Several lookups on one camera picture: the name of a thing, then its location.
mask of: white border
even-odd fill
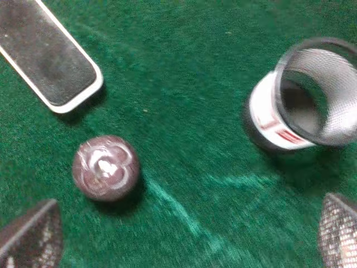
[[[93,66],[96,79],[84,89],[81,93],[76,95],[73,99],[62,106],[54,106],[52,105],[46,97],[40,92],[40,90],[35,86],[35,84],[31,81],[31,79],[22,71],[22,69],[15,63],[13,59],[6,53],[6,51],[0,45],[0,52],[4,55],[7,61],[15,68],[15,70],[20,74],[20,76],[26,81],[26,83],[35,91],[35,93],[41,98],[41,100],[55,113],[67,113],[72,111],[78,105],[80,105],[83,101],[88,99],[91,95],[93,95],[96,91],[98,91],[103,85],[103,75],[100,71],[99,67],[93,60],[88,56],[88,54],[82,49],[82,47],[74,40],[74,38],[69,34],[69,32],[63,27],[63,25],[57,20],[57,18],[51,13],[51,11],[41,2],[41,0],[35,0],[38,5],[48,14],[48,16],[53,20],[53,22],[57,25],[57,27],[64,33],[65,36],[78,48],[78,50],[85,56],[85,58],[91,63]]]

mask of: billiard table felt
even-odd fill
[[[45,1],[98,63],[105,88],[50,112],[0,59],[0,226],[45,198],[62,212],[60,267],[321,267],[327,192],[357,199],[356,145],[268,156],[242,108],[293,44],[357,43],[354,1]],[[117,135],[142,182],[96,204],[74,186],[80,143]]]

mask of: white label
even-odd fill
[[[250,116],[258,131],[271,143],[287,150],[314,146],[294,133],[283,121],[275,106],[276,72],[268,73],[250,96]]]

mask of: ball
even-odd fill
[[[127,195],[139,177],[134,148],[117,136],[100,136],[82,143],[75,154],[73,179],[89,198],[115,201]]]

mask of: marbled ball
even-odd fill
[[[139,159],[122,138],[100,136],[80,145],[72,166],[76,186],[89,198],[114,201],[136,185]]]

